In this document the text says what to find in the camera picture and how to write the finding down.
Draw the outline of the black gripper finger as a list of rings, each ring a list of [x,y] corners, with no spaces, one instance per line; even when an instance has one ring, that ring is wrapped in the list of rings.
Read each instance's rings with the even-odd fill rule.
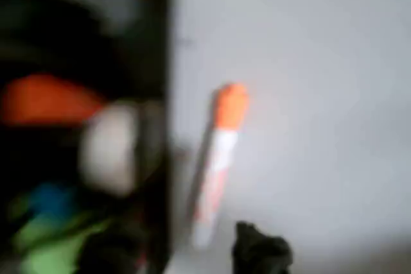
[[[283,237],[266,235],[253,223],[236,223],[233,273],[289,273],[292,264],[293,251]]]

